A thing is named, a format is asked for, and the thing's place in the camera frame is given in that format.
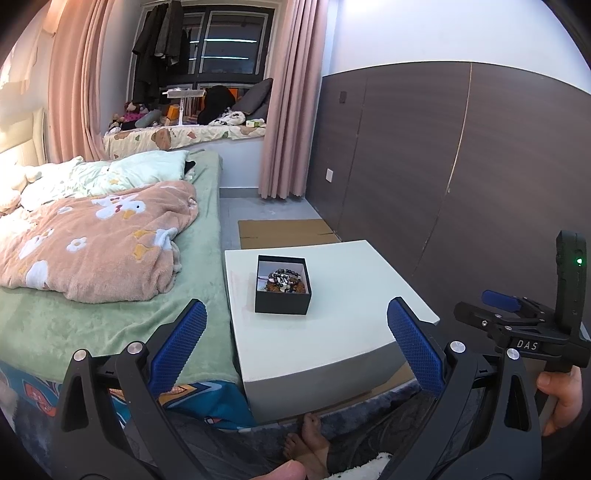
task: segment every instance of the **foot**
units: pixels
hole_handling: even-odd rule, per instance
[[[283,455],[288,460],[297,460],[304,465],[308,480],[322,480],[329,476],[326,467],[320,463],[320,460],[312,453],[312,450],[295,433],[287,435]]]
[[[320,463],[326,468],[326,458],[329,454],[330,442],[320,433],[320,418],[313,413],[304,415],[301,437],[304,443],[316,455]]]

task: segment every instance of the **blue gripper pad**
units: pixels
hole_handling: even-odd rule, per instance
[[[515,297],[503,295],[492,290],[482,292],[482,303],[505,312],[515,313],[521,310],[521,303]]]
[[[443,361],[398,299],[388,306],[388,327],[421,388],[439,398],[445,389]]]
[[[152,359],[148,389],[154,398],[173,389],[206,326],[207,310],[197,301],[177,321],[168,340]]]

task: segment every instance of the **gray tile floor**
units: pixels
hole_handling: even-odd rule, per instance
[[[222,249],[239,250],[239,220],[307,220],[320,218],[306,199],[220,199]]]

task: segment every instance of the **silver bolt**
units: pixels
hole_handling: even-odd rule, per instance
[[[76,360],[77,362],[80,362],[82,360],[84,360],[86,358],[86,350],[77,350],[76,353],[74,353],[74,360]]]
[[[131,355],[135,355],[136,353],[140,353],[144,346],[141,342],[133,342],[127,346],[127,351],[131,353]]]
[[[466,345],[457,340],[454,340],[449,346],[456,353],[464,353],[466,351]]]
[[[511,360],[519,360],[519,352],[517,350],[515,350],[514,348],[509,348],[507,350],[507,356]]]

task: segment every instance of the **open box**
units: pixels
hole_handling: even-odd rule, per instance
[[[279,268],[293,270],[301,276],[305,293],[279,293],[266,291],[266,278]],[[312,287],[303,258],[270,257],[259,255],[256,269],[255,312],[283,315],[305,315],[312,298]]]

